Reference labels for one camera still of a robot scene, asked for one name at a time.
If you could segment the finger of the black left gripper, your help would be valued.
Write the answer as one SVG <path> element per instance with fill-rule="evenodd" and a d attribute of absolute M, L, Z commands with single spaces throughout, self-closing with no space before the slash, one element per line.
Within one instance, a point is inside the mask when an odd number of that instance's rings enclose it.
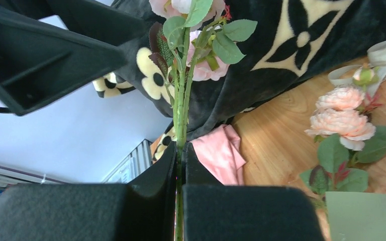
<path fill-rule="evenodd" d="M 34 112 L 124 63 L 112 44 L 0 5 L 0 113 Z"/>
<path fill-rule="evenodd" d="M 0 1 L 0 6 L 35 20 L 57 15 L 68 30 L 113 46 L 141 37 L 146 32 L 144 20 L 98 1 Z"/>

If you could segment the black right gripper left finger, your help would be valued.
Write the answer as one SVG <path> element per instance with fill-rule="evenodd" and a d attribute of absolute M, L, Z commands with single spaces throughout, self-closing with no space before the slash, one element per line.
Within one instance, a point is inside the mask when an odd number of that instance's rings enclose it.
<path fill-rule="evenodd" d="M 0 240 L 173 240 L 176 146 L 127 184 L 18 184 L 0 196 Z"/>

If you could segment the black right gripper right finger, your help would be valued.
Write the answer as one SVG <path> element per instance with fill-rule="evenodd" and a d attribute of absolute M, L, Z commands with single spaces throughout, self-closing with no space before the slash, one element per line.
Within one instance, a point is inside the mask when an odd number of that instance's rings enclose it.
<path fill-rule="evenodd" d="M 323 240 L 308 196 L 289 186 L 225 186 L 186 144 L 182 161 L 185 240 Z"/>

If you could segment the pink fake rose stem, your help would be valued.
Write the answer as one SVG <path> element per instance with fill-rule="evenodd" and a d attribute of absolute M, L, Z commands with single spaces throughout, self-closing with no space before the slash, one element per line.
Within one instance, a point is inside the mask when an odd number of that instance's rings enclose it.
<path fill-rule="evenodd" d="M 313 192 L 311 201 L 325 209 L 330 191 L 363 192 L 369 175 L 358 164 L 369 164 L 386 154 L 386 126 L 371 122 L 380 106 L 377 90 L 386 70 L 352 65 L 329 73 L 334 89 L 320 96 L 310 117 L 307 135 L 318 143 L 318 164 L 300 177 Z"/>
<path fill-rule="evenodd" d="M 195 67 L 205 62 L 215 71 L 220 63 L 240 62 L 244 54 L 237 43 L 254 33 L 257 21 L 232 20 L 224 1 L 151 1 L 150 5 L 165 19 L 150 30 L 150 59 L 163 74 L 165 87 L 174 87 L 169 93 L 176 137 L 174 239 L 183 240 L 182 152 Z"/>

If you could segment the green and tan wrapping paper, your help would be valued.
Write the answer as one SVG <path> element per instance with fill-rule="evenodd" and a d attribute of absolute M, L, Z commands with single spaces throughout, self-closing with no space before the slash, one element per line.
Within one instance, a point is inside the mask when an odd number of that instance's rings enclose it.
<path fill-rule="evenodd" d="M 386 194 L 327 192 L 331 240 L 386 241 Z"/>

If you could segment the beige ribbon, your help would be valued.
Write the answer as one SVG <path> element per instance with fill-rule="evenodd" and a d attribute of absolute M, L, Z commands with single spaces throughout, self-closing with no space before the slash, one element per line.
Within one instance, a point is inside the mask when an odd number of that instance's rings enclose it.
<path fill-rule="evenodd" d="M 375 96 L 381 83 L 386 81 L 386 41 L 373 45 L 367 51 L 370 66 L 374 68 L 374 72 L 378 77 L 378 81 L 369 85 L 366 92 L 371 96 Z M 349 70 L 357 70 L 360 65 L 350 65 L 333 70 L 328 74 L 330 83 L 334 86 L 350 85 L 353 83 L 352 77 L 342 78 L 341 76 Z"/>

